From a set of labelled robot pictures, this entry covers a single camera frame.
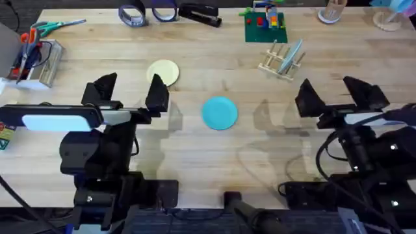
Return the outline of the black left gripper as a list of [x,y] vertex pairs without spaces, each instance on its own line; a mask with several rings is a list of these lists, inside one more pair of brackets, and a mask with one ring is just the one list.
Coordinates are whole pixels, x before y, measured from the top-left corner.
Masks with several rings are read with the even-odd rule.
[[67,106],[64,116],[93,121],[87,130],[71,129],[60,143],[60,171],[73,176],[117,176],[128,173],[137,125],[149,125],[168,110],[169,91],[153,75],[145,107],[125,108],[112,101],[117,73],[87,83],[83,105]]

